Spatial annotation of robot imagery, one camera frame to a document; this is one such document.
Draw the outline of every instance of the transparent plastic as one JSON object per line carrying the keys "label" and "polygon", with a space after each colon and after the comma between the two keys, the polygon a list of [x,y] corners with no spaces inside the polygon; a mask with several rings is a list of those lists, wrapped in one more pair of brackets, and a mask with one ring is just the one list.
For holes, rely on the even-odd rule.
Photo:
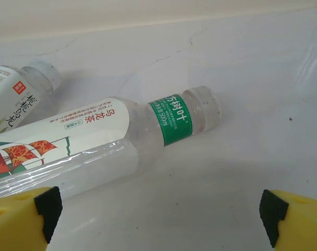
{"label": "transparent plastic", "polygon": [[[180,94],[193,123],[193,135],[220,121],[211,89],[192,88]],[[129,127],[121,140],[0,179],[0,197],[45,186],[59,186],[63,199],[96,186],[144,172],[162,154],[164,139],[150,104],[118,98],[128,108]]]}
{"label": "transparent plastic", "polygon": [[32,87],[38,96],[40,97],[40,103],[43,100],[48,109],[42,108],[39,104],[28,113],[25,113],[25,118],[20,122],[18,126],[35,122],[37,120],[37,115],[43,114],[44,116],[50,117],[54,114],[54,108],[52,102],[50,102],[48,95],[53,93],[61,84],[61,75],[58,70],[50,63],[45,61],[33,61],[27,66],[18,69],[13,66],[2,65],[0,66],[12,69],[16,71],[20,76],[25,79],[30,87]]}

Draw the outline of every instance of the red logo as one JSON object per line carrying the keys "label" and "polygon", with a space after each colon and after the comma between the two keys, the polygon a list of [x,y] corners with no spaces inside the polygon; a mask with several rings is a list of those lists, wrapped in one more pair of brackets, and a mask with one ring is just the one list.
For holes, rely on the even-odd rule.
{"label": "red logo", "polygon": [[26,89],[26,86],[19,81],[14,87],[13,90],[15,90],[17,92],[17,94],[21,94],[24,90]]}

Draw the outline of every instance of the green label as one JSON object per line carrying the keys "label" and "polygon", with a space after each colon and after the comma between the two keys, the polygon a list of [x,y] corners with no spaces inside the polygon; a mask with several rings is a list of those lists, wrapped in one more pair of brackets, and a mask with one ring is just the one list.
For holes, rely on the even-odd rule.
{"label": "green label", "polygon": [[192,120],[188,108],[178,94],[149,103],[160,123],[164,146],[192,135]]}

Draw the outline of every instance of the bottle body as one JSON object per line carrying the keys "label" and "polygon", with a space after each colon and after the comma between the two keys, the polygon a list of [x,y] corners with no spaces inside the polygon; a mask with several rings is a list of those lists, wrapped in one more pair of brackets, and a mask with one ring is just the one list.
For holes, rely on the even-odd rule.
{"label": "bottle body", "polygon": [[36,62],[21,70],[0,65],[0,133],[16,128],[60,81],[49,63]]}

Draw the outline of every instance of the plastic bottle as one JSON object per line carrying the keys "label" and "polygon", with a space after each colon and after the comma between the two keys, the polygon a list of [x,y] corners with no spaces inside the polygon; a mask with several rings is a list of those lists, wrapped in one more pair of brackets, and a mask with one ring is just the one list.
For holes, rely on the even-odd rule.
{"label": "plastic bottle", "polygon": [[[157,160],[164,146],[208,131],[220,120],[217,100],[211,89],[204,86],[145,105],[123,98],[112,98],[112,104],[114,99],[121,101],[128,111],[128,127],[122,138],[1,178],[0,197],[33,187],[59,186],[62,198],[65,199],[114,179],[141,173]],[[44,122],[48,126],[54,123],[49,123],[51,121]],[[103,122],[104,125],[109,123],[108,120]],[[37,127],[38,123],[42,126],[41,122],[32,125]],[[23,132],[24,127],[16,130]],[[94,128],[87,130],[87,135],[93,133],[92,130]],[[101,130],[99,134],[94,133],[94,136],[113,133],[112,129],[106,130],[107,132]],[[0,137],[9,133],[11,132],[0,134]],[[75,147],[77,149],[81,145],[75,144]]]}
{"label": "plastic bottle", "polygon": [[21,70],[0,65],[0,133],[16,128],[61,84],[58,70],[36,61]]}

